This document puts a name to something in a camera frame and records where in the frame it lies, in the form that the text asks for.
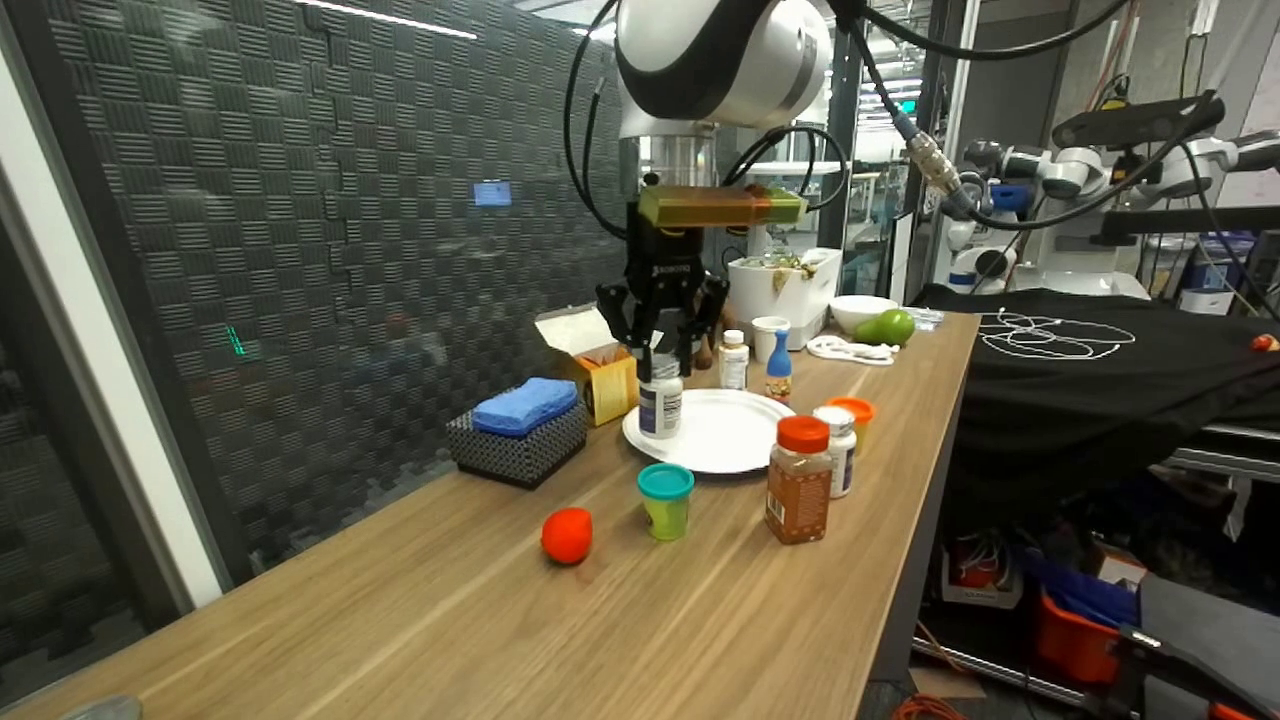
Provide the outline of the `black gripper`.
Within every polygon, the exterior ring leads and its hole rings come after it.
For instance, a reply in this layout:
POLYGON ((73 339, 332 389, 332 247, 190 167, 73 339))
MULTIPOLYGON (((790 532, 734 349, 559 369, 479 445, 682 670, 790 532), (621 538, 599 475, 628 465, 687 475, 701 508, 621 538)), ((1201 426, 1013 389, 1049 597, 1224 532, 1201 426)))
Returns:
POLYGON ((705 345, 718 335, 727 295, 724 279, 705 277, 701 257, 701 228, 656 228, 642 206, 628 206, 628 289, 595 283, 595 311, 624 349, 642 349, 637 327, 654 327, 666 311, 687 322, 683 375, 707 362, 705 345))

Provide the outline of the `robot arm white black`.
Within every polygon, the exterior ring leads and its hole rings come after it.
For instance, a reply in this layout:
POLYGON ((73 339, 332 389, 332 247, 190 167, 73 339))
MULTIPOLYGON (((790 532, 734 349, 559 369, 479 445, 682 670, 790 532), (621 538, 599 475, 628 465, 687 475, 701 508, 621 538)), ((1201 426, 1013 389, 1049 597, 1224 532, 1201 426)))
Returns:
POLYGON ((839 6, 828 0, 610 0, 615 79, 633 103, 628 135, 671 139, 677 155, 624 206, 624 283, 599 311, 645 381, 666 359, 691 373, 727 283, 705 266, 707 232, 766 232, 809 212, 800 190, 750 182, 750 155, 713 167, 718 128, 762 139, 800 131, 836 58, 839 6))

